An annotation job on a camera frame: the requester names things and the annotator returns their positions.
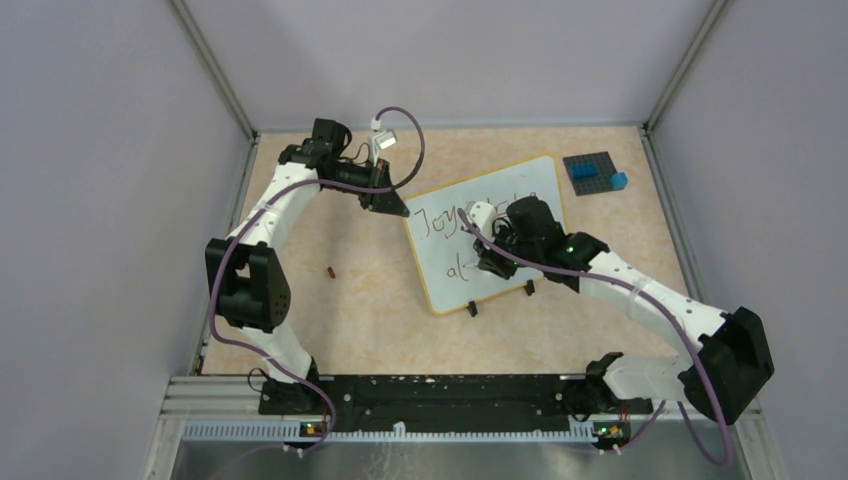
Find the dark gray grid mat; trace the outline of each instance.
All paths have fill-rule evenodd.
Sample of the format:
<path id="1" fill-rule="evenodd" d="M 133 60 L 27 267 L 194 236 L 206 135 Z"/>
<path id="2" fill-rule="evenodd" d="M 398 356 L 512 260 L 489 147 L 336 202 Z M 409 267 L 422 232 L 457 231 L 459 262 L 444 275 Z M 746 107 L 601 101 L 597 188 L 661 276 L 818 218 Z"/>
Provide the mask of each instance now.
<path id="1" fill-rule="evenodd" d="M 565 171 L 568 172 L 568 178 L 571 179 L 571 185 L 574 187 L 574 193 L 578 197 L 581 195 L 590 195 L 592 193 L 613 191 L 609 179 L 614 174 L 618 173 L 618 171 L 612 163 L 612 158 L 610 158 L 609 152 L 563 157 L 562 163 L 565 164 Z M 584 163 L 594 163 L 598 167 L 598 175 L 593 178 L 584 178 L 581 180 L 574 180 L 571 178 L 571 166 Z"/>

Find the wall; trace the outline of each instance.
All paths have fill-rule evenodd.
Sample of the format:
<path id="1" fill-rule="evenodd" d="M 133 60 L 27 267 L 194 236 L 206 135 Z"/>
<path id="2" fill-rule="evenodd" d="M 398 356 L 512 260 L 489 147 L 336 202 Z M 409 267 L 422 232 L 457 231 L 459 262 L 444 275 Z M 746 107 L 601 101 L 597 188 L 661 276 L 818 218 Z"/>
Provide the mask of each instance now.
<path id="1" fill-rule="evenodd" d="M 711 0 L 188 0 L 254 126 L 643 121 Z"/>
<path id="2" fill-rule="evenodd" d="M 162 0 L 7 0 L 0 45 L 0 478 L 138 478 L 246 143 Z"/>
<path id="3" fill-rule="evenodd" d="M 711 299 L 761 314 L 790 478 L 842 478 L 848 3 L 736 2 L 657 135 Z"/>

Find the whiteboard border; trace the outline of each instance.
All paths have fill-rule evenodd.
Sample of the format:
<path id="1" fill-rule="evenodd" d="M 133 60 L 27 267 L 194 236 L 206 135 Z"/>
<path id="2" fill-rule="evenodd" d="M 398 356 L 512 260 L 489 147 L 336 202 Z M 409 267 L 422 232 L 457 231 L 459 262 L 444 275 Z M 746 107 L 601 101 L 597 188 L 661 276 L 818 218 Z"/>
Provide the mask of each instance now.
<path id="1" fill-rule="evenodd" d="M 560 158 L 560 157 L 558 155 L 551 153 L 551 152 L 538 153 L 536 155 L 533 155 L 532 157 L 526 157 L 526 158 L 519 160 L 515 163 L 510 163 L 510 164 L 504 165 L 502 167 L 495 167 L 495 168 L 491 168 L 489 170 L 484 170 L 483 172 L 480 172 L 476 175 L 471 175 L 471 176 L 468 176 L 468 177 L 465 177 L 465 178 L 461 178 L 459 180 L 455 180 L 453 182 L 446 183 L 446 184 L 443 184 L 443 185 L 439 185 L 437 187 L 433 187 L 433 188 L 430 188 L 428 190 L 424 190 L 423 192 L 418 192 L 414 195 L 410 195 L 408 197 L 405 197 L 403 199 L 403 201 L 407 202 L 409 200 L 412 200 L 413 198 L 420 197 L 422 195 L 427 195 L 428 193 L 433 193 L 435 191 L 442 190 L 444 188 L 452 187 L 452 186 L 454 186 L 458 183 L 467 182 L 469 180 L 474 180 L 475 178 L 482 177 L 483 175 L 488 175 L 490 173 L 494 173 L 494 172 L 497 172 L 497 171 L 500 171 L 500 170 L 512 168 L 512 167 L 515 167 L 517 165 L 521 165 L 522 163 L 532 162 L 533 160 L 538 160 L 539 158 L 542 158 L 542 157 L 550 157 L 551 161 L 554 162 L 554 171 L 557 172 L 556 177 L 557 177 L 557 188 L 559 189 L 559 199 L 560 199 L 560 203 L 562 204 L 562 220 L 565 223 L 565 232 L 570 233 L 571 228 L 570 228 L 569 225 L 571 224 L 571 222 L 568 220 L 568 209 L 565 207 L 565 198 L 563 198 L 563 195 L 562 195 L 562 177 L 560 176 L 560 170 L 559 170 L 559 167 L 558 167 L 558 164 L 557 164 L 557 158 Z M 424 286 L 424 295 L 427 296 L 427 308 L 430 309 L 430 312 L 432 312 L 433 315 L 443 316 L 443 315 L 448 315 L 448 314 L 451 314 L 453 312 L 457 312 L 459 310 L 465 309 L 466 308 L 465 306 L 459 306 L 459 307 L 453 308 L 451 310 L 447 310 L 445 312 L 437 312 L 433 308 L 433 301 L 430 300 L 430 290 L 427 288 L 427 282 L 424 281 L 424 272 L 421 271 L 421 262 L 418 260 L 418 252 L 416 252 L 416 250 L 415 250 L 415 244 L 412 241 L 412 233 L 409 231 L 409 220 L 406 219 L 406 218 L 404 218 L 404 221 L 403 221 L 403 228 L 406 230 L 406 238 L 407 238 L 407 240 L 409 240 L 409 248 L 410 248 L 410 250 L 412 250 L 412 256 L 415 257 L 415 268 L 418 270 L 418 278 L 421 279 L 421 285 Z M 495 298 L 499 295 L 503 295 L 505 293 L 509 293 L 509 292 L 518 290 L 520 288 L 524 288 L 524 285 L 517 285 L 515 287 L 508 287 L 504 290 L 501 290 L 500 292 L 493 293 L 492 295 L 488 295 L 488 296 L 485 296 L 483 298 L 478 298 L 478 299 L 475 299 L 473 301 L 476 302 L 476 303 L 483 303 L 486 300 L 491 300 L 492 298 Z"/>

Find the wooden table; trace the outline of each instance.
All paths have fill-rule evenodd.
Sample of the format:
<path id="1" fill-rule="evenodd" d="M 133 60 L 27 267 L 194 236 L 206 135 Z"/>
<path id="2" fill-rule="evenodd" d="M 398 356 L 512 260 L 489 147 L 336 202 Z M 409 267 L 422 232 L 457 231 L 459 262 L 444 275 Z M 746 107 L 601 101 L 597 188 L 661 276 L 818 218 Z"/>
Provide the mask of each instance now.
<path id="1" fill-rule="evenodd" d="M 397 134 L 398 144 L 385 152 L 396 182 L 418 154 L 414 131 Z M 354 155 L 366 135 L 357 132 L 346 154 Z M 424 135 L 424 166 L 401 190 L 404 197 L 542 152 L 563 157 L 608 151 L 630 179 L 623 191 L 576 197 L 557 162 L 569 229 L 591 233 L 640 270 L 685 292 L 635 127 L 427 130 Z M 243 214 L 267 187 L 280 151 L 307 136 L 262 135 Z M 465 311 L 435 316 L 403 220 L 364 211 L 352 195 L 320 193 L 283 253 L 293 297 L 286 321 L 321 373 L 582 373 L 589 361 L 611 351 L 674 353 L 618 311 L 544 280 L 532 297 L 517 290 L 482 303 L 476 318 Z M 218 325 L 224 336 L 241 337 L 223 318 Z M 253 353 L 212 340 L 203 372 L 246 373 L 260 365 Z"/>

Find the blue cube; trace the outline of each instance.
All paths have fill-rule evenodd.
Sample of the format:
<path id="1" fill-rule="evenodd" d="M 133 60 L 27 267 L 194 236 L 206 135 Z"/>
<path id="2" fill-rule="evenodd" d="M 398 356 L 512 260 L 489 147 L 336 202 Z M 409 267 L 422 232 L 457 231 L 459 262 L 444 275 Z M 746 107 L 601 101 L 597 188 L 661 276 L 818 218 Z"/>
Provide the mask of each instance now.
<path id="1" fill-rule="evenodd" d="M 571 178 L 573 180 L 583 180 L 596 176 L 598 176 L 598 166 L 594 163 L 579 163 L 571 166 Z"/>
<path id="2" fill-rule="evenodd" d="M 613 190 L 624 190 L 624 187 L 627 186 L 627 174 L 624 172 L 618 172 L 610 177 L 610 185 L 612 185 Z"/>

